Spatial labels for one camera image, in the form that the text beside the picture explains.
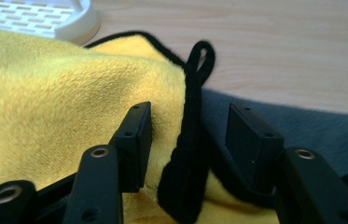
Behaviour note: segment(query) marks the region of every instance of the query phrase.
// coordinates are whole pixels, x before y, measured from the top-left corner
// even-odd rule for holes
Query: black strap
[[[199,41],[188,56],[187,65],[193,67],[201,85],[211,75],[215,65],[215,51],[207,41]]]

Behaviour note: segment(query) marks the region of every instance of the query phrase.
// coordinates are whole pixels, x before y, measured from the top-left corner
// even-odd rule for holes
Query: fabric
[[[126,223],[277,223],[273,210],[216,191],[221,184],[208,173],[201,85],[214,61],[207,42],[184,63],[142,32],[83,49],[0,31],[0,184],[26,179],[42,189],[74,173],[84,150],[106,144],[127,110],[149,101],[146,183],[123,195]]]

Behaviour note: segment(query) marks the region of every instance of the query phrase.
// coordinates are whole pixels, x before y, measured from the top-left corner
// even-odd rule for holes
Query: wooden table
[[[200,39],[216,49],[205,88],[253,100],[348,113],[348,1],[93,0],[92,41],[130,30],[182,59]]]

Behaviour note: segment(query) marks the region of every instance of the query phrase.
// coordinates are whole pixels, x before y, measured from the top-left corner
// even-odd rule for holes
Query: white grate
[[[0,29],[53,38],[75,10],[68,5],[0,0]]]

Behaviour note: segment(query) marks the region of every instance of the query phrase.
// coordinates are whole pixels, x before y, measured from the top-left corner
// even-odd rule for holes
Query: white plastic object
[[[83,44],[99,29],[90,0],[0,0],[0,29]]]

